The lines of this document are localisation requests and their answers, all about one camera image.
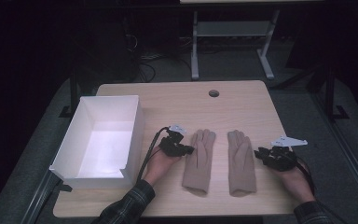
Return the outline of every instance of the forearm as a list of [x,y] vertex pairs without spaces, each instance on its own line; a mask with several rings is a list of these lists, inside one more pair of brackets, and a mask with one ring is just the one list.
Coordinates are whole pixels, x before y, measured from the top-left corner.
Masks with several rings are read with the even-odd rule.
[[299,224],[332,224],[331,219],[325,214],[322,207],[316,202],[302,203],[295,209],[295,215]]
[[141,180],[123,199],[106,207],[92,223],[136,223],[154,197],[153,187]]

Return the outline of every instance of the open white container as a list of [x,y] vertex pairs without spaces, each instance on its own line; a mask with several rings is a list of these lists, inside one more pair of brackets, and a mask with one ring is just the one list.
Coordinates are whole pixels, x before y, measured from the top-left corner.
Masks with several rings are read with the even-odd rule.
[[139,96],[81,97],[49,169],[73,189],[126,189],[136,182],[145,119]]

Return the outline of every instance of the table grommet hole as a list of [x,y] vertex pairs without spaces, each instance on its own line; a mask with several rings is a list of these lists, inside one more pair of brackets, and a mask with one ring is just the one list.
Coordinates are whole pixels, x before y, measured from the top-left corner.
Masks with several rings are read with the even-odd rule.
[[211,96],[211,97],[218,97],[219,96],[219,91],[217,91],[217,90],[211,90],[211,91],[209,91],[209,95]]

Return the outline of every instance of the beige glove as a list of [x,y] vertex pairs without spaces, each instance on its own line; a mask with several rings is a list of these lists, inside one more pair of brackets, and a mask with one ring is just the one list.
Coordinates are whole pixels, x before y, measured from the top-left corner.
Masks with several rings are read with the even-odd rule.
[[251,141],[237,130],[228,133],[228,183],[230,194],[256,192]]
[[194,151],[186,156],[186,168],[182,186],[200,189],[208,193],[211,180],[212,148],[216,134],[205,129],[194,133],[191,146]]

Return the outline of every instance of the person's arm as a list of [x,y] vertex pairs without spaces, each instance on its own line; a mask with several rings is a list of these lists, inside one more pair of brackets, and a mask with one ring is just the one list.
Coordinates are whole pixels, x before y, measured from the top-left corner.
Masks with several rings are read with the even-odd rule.
[[333,223],[325,214],[322,207],[316,202],[306,177],[298,168],[295,167],[285,172],[270,170],[281,179],[286,189],[300,202],[300,205],[296,207],[294,211],[298,223]]
[[155,197],[153,186],[167,174],[172,165],[178,162],[180,157],[168,157],[154,147],[152,158],[147,164],[147,172],[143,179],[118,202],[107,206],[92,224],[136,223]]

